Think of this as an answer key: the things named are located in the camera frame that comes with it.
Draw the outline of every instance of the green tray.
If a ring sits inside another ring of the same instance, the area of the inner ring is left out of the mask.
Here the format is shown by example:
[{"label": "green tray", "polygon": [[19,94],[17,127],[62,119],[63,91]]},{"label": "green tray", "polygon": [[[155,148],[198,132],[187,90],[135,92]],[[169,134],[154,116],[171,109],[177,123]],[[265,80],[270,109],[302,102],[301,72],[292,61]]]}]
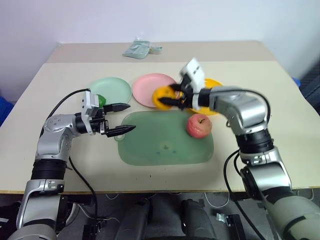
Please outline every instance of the green tray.
[{"label": "green tray", "polygon": [[136,128],[114,138],[121,159],[134,166],[207,162],[214,151],[213,137],[191,137],[186,132],[191,115],[182,111],[138,111],[127,115],[122,125]]}]

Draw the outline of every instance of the yellow plate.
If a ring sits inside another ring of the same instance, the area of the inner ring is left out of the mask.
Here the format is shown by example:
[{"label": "yellow plate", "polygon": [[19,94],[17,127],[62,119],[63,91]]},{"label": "yellow plate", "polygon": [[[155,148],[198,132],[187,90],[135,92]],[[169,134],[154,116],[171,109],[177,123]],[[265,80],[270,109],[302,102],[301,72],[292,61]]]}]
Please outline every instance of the yellow plate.
[{"label": "yellow plate", "polygon": [[[216,80],[205,78],[204,79],[204,86],[208,89],[214,88],[216,86],[222,86],[222,84]],[[197,114],[204,114],[204,115],[214,115],[217,114],[215,111],[210,111],[208,107],[201,107],[200,110],[195,110],[193,108],[190,108],[192,112],[195,112]]]}]

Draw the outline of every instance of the white table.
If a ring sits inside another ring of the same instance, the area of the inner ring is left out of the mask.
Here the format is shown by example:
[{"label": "white table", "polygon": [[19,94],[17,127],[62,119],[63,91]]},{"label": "white table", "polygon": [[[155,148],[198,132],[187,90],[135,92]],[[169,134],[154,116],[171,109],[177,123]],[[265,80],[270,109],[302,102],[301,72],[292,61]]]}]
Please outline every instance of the white table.
[{"label": "white table", "polygon": [[[31,177],[41,127],[64,96],[107,76],[122,78],[130,85],[148,73],[164,73],[179,81],[180,69],[193,56],[200,61],[206,77],[267,96],[271,104],[268,129],[293,187],[320,185],[320,117],[263,45],[254,41],[159,45],[164,46],[161,55],[149,55],[143,60],[121,56],[128,43],[66,44],[57,48],[0,128],[0,192],[23,193]],[[57,113],[80,112],[81,97],[71,97]],[[132,112],[152,111],[134,98],[129,104],[127,110],[109,114],[111,127],[120,125]],[[237,149],[237,142],[231,129],[226,128],[225,117],[214,115],[210,119],[214,154],[205,163],[128,165],[119,157],[117,142],[99,134],[74,139],[71,157],[97,192],[226,191],[223,164]],[[232,164],[227,175],[232,189],[244,190]],[[65,191],[88,192],[74,171],[66,170],[64,179]]]}]

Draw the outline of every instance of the green plate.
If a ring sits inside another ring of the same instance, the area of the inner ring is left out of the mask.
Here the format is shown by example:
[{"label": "green plate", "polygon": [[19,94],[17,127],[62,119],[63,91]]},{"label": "green plate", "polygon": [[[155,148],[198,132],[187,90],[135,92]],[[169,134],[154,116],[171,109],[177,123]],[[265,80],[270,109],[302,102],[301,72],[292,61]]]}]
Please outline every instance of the green plate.
[{"label": "green plate", "polygon": [[96,80],[88,86],[93,94],[100,94],[106,104],[128,103],[131,99],[131,86],[123,79],[108,76]]},{"label": "green plate", "polygon": [[136,128],[114,138],[121,159],[134,166],[207,162],[214,151],[213,137],[191,137],[186,131],[191,115],[182,111],[138,111],[127,115],[122,125]]}]

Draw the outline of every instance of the blue object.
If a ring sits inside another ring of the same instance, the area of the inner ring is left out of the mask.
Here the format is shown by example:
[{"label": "blue object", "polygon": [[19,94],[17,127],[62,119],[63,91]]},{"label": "blue object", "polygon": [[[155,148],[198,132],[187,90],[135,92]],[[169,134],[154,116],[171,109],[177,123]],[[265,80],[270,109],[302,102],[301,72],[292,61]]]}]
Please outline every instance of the blue object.
[{"label": "blue object", "polygon": [[14,106],[10,102],[0,96],[0,126],[4,123],[13,107]]},{"label": "blue object", "polygon": [[300,82],[300,80],[299,79],[297,79],[297,78],[292,78],[293,79],[293,81],[295,82],[295,84],[298,86],[298,87],[300,87],[300,85],[301,85],[301,82]]}]

